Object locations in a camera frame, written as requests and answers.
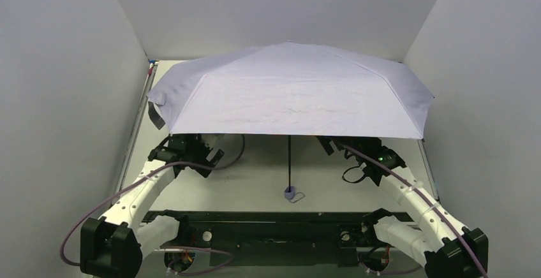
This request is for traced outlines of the lilac folding umbrella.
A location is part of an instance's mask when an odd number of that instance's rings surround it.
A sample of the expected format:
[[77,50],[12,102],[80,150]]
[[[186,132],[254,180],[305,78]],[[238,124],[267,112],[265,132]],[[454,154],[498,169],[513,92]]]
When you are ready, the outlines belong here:
[[147,98],[172,134],[420,140],[434,97],[405,64],[285,42],[175,64]]

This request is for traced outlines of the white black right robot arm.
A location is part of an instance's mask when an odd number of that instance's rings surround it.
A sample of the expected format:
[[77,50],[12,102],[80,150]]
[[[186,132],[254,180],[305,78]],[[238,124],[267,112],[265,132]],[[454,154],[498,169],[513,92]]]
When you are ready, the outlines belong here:
[[318,141],[328,155],[342,151],[346,159],[355,158],[360,179],[385,191],[417,224],[412,228],[388,210],[375,210],[364,222],[371,240],[399,249],[428,277],[488,276],[486,234],[447,212],[415,176],[399,175],[396,170],[407,165],[397,152],[379,138],[320,136]]

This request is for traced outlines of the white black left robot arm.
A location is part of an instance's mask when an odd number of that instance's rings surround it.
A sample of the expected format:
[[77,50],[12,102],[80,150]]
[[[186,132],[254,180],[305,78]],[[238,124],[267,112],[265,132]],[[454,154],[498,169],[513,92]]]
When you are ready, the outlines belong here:
[[203,177],[224,156],[216,148],[221,134],[168,135],[153,148],[140,175],[99,218],[80,229],[80,269],[95,277],[136,277],[150,253],[171,241],[193,244],[187,216],[171,210],[148,211],[185,168]]

